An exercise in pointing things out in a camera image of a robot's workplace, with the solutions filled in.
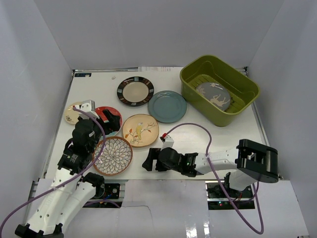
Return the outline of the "red teal flower plate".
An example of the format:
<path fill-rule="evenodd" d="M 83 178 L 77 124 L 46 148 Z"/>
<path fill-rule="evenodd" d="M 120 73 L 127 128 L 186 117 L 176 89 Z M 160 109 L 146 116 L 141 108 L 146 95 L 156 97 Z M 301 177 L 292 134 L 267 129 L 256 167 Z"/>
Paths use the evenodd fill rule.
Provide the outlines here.
<path fill-rule="evenodd" d="M 96 108 L 96 113 L 99 116 L 99 119 L 98 119 L 99 123 L 103 122 L 102 110 L 104 110 L 104 109 L 109 109 L 114 115 L 120 115 L 121 116 L 121 113 L 117 109 L 115 109 L 113 107 L 109 107 L 109 106 L 98 107 L 98 108 Z"/>

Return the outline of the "beige bird pattern plate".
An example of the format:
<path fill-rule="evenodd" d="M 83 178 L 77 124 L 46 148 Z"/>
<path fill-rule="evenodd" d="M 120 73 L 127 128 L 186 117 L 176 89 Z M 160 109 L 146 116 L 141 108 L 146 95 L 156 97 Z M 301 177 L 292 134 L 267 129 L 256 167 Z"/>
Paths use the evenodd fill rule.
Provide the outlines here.
<path fill-rule="evenodd" d="M 122 135 L 132 147 L 146 147 L 158 139 L 159 124 L 151 115 L 136 114 L 123 123 Z"/>

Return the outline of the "white petal pattern plate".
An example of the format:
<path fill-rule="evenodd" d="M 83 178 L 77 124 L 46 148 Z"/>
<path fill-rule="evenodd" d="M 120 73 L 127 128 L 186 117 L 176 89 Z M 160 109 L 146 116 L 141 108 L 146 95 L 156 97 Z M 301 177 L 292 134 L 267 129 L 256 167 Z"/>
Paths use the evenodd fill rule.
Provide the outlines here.
<path fill-rule="evenodd" d="M 124 172 L 132 162 L 133 149 L 130 143 L 118 136 L 108 137 L 104 148 L 100 141 L 95 148 L 92 160 L 98 155 L 94 168 L 104 176 L 116 176 Z"/>

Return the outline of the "black rimmed beige plate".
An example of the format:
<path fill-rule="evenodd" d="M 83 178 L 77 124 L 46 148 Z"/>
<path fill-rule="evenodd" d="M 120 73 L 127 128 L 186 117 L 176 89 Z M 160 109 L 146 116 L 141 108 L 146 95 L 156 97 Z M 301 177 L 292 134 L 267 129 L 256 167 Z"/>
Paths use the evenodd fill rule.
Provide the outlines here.
<path fill-rule="evenodd" d="M 144 77 L 133 76 L 123 80 L 117 88 L 117 97 L 123 104 L 139 107 L 150 101 L 154 95 L 153 84 Z"/>

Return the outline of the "cream small flower plate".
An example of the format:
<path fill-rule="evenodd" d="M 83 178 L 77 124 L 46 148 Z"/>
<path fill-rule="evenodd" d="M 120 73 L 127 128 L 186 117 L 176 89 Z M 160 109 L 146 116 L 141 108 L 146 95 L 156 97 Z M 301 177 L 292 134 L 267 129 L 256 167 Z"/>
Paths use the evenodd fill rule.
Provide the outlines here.
<path fill-rule="evenodd" d="M 66 120 L 67 123 L 75 125 L 78 122 L 79 113 L 73 110 L 73 106 L 81 105 L 83 102 L 75 102 L 68 106 L 65 109 L 63 118 Z"/>

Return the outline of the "blue-grey ceramic plate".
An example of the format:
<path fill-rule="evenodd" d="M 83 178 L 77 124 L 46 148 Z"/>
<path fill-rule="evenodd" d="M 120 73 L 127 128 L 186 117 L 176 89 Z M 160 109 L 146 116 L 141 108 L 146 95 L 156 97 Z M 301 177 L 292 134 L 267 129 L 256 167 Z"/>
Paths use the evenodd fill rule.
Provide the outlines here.
<path fill-rule="evenodd" d="M 160 91 L 148 102 L 148 112 L 158 122 L 175 123 L 181 120 L 187 111 L 185 99 L 174 91 Z"/>

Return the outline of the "grey rabbit pattern plate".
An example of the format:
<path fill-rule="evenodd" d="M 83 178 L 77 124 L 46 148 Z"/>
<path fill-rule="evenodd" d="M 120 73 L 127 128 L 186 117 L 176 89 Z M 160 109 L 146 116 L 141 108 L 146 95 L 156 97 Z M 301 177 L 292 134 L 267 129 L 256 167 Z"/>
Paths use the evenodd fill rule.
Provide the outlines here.
<path fill-rule="evenodd" d="M 210 103 L 222 111 L 230 105 L 229 92 L 219 83 L 205 82 L 196 87 L 196 91 L 204 96 Z"/>

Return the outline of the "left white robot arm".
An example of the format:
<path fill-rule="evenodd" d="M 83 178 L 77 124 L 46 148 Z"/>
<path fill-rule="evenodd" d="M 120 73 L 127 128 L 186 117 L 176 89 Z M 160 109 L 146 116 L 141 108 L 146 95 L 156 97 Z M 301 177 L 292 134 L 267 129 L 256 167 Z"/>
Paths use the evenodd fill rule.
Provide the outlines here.
<path fill-rule="evenodd" d="M 30 200 L 43 201 L 26 224 L 17 226 L 17 237 L 62 238 L 81 208 L 91 198 L 104 194 L 104 177 L 87 172 L 96 162 L 92 153 L 100 138 L 105 137 L 104 123 L 96 112 L 83 105 L 76 105 L 73 110 L 79 112 L 80 119 L 65 145 L 50 189 Z"/>

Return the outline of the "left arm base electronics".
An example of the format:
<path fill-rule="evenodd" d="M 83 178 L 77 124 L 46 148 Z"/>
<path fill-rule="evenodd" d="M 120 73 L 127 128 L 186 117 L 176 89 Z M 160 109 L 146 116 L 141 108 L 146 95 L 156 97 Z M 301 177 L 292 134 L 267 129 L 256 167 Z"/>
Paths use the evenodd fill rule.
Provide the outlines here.
<path fill-rule="evenodd" d="M 119 183 L 105 183 L 98 191 L 97 195 L 92 198 L 100 204 L 120 205 L 122 202 L 120 198 L 120 184 Z"/>

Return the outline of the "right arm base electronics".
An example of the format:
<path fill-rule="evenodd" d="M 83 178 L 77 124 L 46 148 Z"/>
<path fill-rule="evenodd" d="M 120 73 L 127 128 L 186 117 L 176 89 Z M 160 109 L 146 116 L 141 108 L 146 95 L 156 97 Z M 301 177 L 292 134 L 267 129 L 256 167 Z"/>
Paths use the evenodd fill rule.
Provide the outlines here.
<path fill-rule="evenodd" d="M 234 210 L 216 180 L 206 181 L 207 202 L 209 210 Z M 230 198 L 239 210 L 255 209 L 254 193 L 251 186 L 243 191 L 228 190 Z"/>

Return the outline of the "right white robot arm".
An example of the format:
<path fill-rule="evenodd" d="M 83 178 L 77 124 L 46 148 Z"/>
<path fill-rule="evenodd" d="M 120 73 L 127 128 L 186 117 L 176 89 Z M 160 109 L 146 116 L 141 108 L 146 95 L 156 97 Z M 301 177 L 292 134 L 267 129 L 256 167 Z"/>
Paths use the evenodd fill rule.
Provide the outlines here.
<path fill-rule="evenodd" d="M 232 149 L 213 153 L 181 154 L 173 149 L 174 140 L 162 137 L 161 148 L 150 148 L 142 167 L 148 172 L 176 171 L 194 178 L 213 171 L 229 172 L 224 177 L 224 193 L 236 197 L 256 182 L 278 182 L 278 151 L 257 142 L 241 139 Z"/>

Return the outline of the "green plastic bin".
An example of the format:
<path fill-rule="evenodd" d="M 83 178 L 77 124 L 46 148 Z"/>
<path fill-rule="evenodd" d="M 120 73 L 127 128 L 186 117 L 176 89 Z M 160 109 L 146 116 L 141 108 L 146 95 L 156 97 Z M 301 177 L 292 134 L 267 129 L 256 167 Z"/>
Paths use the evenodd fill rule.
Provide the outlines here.
<path fill-rule="evenodd" d="M 214 125 L 231 124 L 260 95 L 259 86 L 213 55 L 204 55 L 180 71 L 181 94 Z"/>

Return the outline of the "blue label sticker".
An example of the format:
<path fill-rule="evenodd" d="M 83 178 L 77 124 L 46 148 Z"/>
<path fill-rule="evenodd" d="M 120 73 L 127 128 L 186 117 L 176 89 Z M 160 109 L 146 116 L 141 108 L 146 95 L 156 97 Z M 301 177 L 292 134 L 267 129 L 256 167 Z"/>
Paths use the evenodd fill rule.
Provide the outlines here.
<path fill-rule="evenodd" d="M 91 77 L 91 73 L 75 73 L 74 77 Z"/>

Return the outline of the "white paper sheet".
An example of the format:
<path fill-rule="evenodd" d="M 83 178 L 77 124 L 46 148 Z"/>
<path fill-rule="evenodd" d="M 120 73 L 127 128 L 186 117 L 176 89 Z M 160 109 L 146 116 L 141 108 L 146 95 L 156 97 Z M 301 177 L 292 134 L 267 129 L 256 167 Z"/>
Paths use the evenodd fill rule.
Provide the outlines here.
<path fill-rule="evenodd" d="M 140 66 L 138 67 L 139 72 L 180 72 L 183 67 L 178 66 Z"/>

